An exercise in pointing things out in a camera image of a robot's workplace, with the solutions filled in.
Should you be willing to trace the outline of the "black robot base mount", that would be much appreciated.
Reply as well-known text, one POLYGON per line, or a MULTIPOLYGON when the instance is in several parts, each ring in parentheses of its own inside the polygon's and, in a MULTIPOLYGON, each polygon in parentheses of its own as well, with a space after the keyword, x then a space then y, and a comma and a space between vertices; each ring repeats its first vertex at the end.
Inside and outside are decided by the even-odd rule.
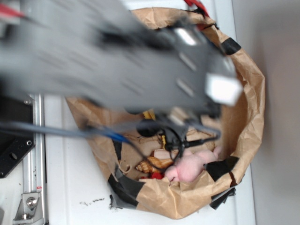
POLYGON ((0 177, 7 177, 35 146, 32 132, 13 130, 7 122, 34 123, 34 100, 0 97, 0 177))

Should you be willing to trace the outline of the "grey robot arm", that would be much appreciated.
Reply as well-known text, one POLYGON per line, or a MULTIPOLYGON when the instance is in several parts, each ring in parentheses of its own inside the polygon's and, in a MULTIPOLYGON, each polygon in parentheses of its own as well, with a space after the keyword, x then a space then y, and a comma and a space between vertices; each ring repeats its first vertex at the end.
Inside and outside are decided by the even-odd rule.
POLYGON ((233 61, 199 29, 209 19, 175 8, 127 9, 118 0, 0 3, 0 127, 28 136, 8 102, 31 95, 90 100, 112 110, 152 109, 139 128, 202 129, 243 90, 233 61))

